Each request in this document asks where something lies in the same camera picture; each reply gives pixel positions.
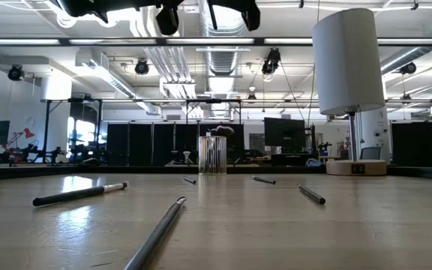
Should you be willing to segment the fluffy head makeup brush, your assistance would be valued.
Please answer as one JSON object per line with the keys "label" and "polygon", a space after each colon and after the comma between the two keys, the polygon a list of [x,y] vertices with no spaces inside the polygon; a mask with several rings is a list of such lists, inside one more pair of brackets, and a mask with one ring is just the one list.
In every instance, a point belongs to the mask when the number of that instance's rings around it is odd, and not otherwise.
{"label": "fluffy head makeup brush", "polygon": [[206,132],[207,136],[212,137],[231,137],[235,133],[234,129],[229,126],[218,125]]}

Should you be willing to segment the black ceiling spotlight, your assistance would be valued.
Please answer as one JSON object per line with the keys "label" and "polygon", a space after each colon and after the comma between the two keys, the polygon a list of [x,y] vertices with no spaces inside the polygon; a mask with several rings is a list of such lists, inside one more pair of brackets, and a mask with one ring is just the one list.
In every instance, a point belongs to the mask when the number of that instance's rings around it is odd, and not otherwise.
{"label": "black ceiling spotlight", "polygon": [[139,58],[134,71],[138,75],[146,75],[149,72],[149,65],[146,58]]}
{"label": "black ceiling spotlight", "polygon": [[264,75],[273,74],[279,67],[281,54],[278,48],[271,48],[262,66],[262,73]]}
{"label": "black ceiling spotlight", "polygon": [[15,82],[24,80],[24,76],[23,66],[21,64],[13,64],[7,74],[8,79]]}
{"label": "black ceiling spotlight", "polygon": [[416,64],[414,62],[410,62],[399,69],[399,72],[403,75],[405,74],[414,74],[417,70]]}

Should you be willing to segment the clear ribbed cup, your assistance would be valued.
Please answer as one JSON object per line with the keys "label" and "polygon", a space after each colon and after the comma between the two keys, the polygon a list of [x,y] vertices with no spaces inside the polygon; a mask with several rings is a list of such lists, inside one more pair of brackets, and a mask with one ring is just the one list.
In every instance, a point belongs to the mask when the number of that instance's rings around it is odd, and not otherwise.
{"label": "clear ribbed cup", "polygon": [[198,139],[198,170],[200,175],[227,173],[227,138],[201,136]]}

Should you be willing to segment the overhead LED light bar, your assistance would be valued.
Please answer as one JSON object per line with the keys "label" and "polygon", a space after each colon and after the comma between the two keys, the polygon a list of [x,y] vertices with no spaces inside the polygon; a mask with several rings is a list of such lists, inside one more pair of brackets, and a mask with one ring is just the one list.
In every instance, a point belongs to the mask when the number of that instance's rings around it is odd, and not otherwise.
{"label": "overhead LED light bar", "polygon": [[[432,47],[432,38],[380,37],[380,47]],[[0,38],[0,47],[310,47],[309,37]]]}

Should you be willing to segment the black computer monitor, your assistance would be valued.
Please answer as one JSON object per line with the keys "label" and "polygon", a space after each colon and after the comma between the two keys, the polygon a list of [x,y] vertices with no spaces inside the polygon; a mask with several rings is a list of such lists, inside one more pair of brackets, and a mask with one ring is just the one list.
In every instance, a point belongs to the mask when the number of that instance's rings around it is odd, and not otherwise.
{"label": "black computer monitor", "polygon": [[302,152],[306,146],[305,122],[285,118],[264,118],[265,146],[281,147],[283,153]]}

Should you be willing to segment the red desk lamp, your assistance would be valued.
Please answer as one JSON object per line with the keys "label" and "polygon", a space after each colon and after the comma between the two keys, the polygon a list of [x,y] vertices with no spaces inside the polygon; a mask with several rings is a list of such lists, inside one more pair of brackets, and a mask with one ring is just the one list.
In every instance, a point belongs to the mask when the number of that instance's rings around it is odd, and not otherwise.
{"label": "red desk lamp", "polygon": [[24,136],[26,139],[33,137],[35,134],[32,133],[27,127],[24,128],[22,131],[20,132],[16,132],[2,147],[5,151],[7,151],[9,149],[9,147],[12,144],[17,144],[17,140],[21,137]]}

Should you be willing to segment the white shade table lamp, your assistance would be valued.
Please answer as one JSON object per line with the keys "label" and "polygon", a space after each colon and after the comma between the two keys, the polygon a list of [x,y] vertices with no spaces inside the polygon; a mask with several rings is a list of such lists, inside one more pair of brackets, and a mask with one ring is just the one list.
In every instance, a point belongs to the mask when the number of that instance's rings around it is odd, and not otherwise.
{"label": "white shade table lamp", "polygon": [[383,160],[359,160],[356,113],[384,107],[383,82],[374,12],[365,8],[338,11],[320,20],[312,31],[319,113],[348,115],[349,160],[330,160],[332,176],[384,176]]}

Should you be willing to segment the long grey metallic pen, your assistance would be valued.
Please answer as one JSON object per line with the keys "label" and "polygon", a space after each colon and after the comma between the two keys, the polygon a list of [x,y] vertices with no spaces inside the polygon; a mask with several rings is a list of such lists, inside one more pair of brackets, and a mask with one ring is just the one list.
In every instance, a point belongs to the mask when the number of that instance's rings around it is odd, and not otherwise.
{"label": "long grey metallic pen", "polygon": [[169,207],[150,236],[124,267],[124,270],[146,270],[152,264],[159,247],[179,218],[186,200],[185,196],[179,197]]}

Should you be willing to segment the black pen right of centre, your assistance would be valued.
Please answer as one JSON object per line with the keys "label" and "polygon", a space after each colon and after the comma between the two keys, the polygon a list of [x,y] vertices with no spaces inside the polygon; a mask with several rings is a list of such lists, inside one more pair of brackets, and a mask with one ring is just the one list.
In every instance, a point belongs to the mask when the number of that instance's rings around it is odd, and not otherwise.
{"label": "black pen right of centre", "polygon": [[326,204],[326,199],[323,196],[311,190],[310,188],[304,186],[303,184],[297,184],[297,187],[303,194],[311,198],[315,203],[318,203],[320,205]]}

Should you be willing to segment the grey office chair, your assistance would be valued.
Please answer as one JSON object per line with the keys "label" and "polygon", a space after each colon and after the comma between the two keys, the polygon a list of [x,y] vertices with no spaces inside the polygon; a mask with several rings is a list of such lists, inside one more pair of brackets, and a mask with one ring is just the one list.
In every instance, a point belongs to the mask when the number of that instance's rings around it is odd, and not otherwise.
{"label": "grey office chair", "polygon": [[379,160],[381,155],[380,147],[366,147],[361,149],[360,160]]}

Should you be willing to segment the silver ventilation duct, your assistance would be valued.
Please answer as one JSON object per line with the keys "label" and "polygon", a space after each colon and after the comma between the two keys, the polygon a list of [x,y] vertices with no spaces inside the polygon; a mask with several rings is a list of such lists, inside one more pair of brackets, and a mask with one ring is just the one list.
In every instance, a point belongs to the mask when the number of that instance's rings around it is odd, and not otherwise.
{"label": "silver ventilation duct", "polygon": [[[241,13],[228,7],[215,5],[213,7],[217,30],[212,25],[211,13],[207,0],[198,0],[200,27],[203,37],[234,38],[245,35],[246,26]],[[235,85],[234,76],[237,73],[237,64],[241,53],[236,51],[218,51],[218,48],[209,47],[205,53],[207,89],[214,99],[230,99]]]}

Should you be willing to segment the black partition wall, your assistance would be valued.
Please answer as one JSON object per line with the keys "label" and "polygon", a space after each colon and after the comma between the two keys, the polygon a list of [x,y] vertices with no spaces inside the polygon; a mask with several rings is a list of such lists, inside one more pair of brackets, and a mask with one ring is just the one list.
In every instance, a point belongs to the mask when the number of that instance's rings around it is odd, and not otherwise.
{"label": "black partition wall", "polygon": [[110,166],[164,167],[197,164],[199,138],[217,124],[109,124],[107,163]]}
{"label": "black partition wall", "polygon": [[391,125],[392,163],[401,167],[432,167],[432,121]]}

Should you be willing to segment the black metal frame stand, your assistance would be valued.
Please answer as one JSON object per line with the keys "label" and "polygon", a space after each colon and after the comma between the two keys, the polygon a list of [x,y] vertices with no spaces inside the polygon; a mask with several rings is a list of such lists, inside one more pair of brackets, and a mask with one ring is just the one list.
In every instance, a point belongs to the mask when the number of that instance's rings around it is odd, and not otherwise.
{"label": "black metal frame stand", "polygon": [[70,103],[70,104],[89,104],[89,103],[98,103],[97,108],[97,124],[96,127],[96,134],[94,135],[94,142],[99,148],[99,136],[101,132],[101,122],[102,122],[102,109],[103,109],[103,100],[102,99],[94,99],[91,97],[70,97],[68,99],[59,99],[59,100],[41,100],[41,102],[46,103],[46,112],[45,112],[45,126],[44,126],[44,134],[43,134],[43,148],[42,151],[38,154],[38,157],[41,158],[42,163],[47,163],[47,141],[48,141],[48,133],[49,133],[49,126],[50,126],[50,113],[53,111],[53,109],[56,109],[60,104],[62,103]]}

